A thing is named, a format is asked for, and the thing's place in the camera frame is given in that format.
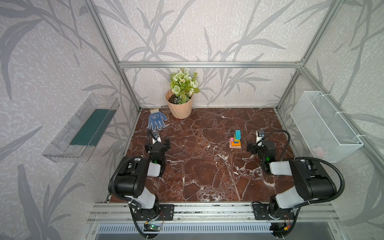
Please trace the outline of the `orange wood block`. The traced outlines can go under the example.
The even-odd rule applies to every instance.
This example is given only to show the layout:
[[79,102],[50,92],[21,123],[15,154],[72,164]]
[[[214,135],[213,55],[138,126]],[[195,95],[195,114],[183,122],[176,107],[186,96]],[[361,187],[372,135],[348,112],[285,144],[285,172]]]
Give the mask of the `orange wood block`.
[[241,143],[231,143],[231,146],[234,147],[234,148],[240,148],[241,147]]

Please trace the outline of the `teal triangular wood block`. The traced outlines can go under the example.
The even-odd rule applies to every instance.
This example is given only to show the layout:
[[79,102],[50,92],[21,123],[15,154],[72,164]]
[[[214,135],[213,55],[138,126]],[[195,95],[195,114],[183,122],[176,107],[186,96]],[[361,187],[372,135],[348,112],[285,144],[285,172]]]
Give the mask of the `teal triangular wood block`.
[[240,130],[236,130],[234,138],[241,140],[241,131]]

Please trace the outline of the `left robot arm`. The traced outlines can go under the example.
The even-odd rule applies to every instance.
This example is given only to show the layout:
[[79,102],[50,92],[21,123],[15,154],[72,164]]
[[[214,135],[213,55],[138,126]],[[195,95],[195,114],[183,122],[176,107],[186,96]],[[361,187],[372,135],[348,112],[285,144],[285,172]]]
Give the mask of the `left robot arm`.
[[165,221],[174,218],[174,205],[161,204],[159,198],[146,188],[148,177],[161,178],[166,170],[166,152],[170,141],[146,145],[148,158],[123,157],[112,175],[108,191],[120,200],[128,202],[135,221],[155,220],[162,216]]

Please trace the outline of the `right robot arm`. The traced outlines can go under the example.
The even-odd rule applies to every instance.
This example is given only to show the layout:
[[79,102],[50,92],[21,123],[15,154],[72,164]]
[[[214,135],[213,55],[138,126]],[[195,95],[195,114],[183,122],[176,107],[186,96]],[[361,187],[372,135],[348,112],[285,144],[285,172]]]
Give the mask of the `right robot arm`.
[[275,143],[271,141],[247,141],[247,151],[258,155],[266,174],[289,176],[294,180],[293,187],[271,196],[269,203],[252,203],[256,220],[292,217],[294,209],[333,201],[345,190],[346,183],[341,171],[322,159],[295,157],[276,161]]

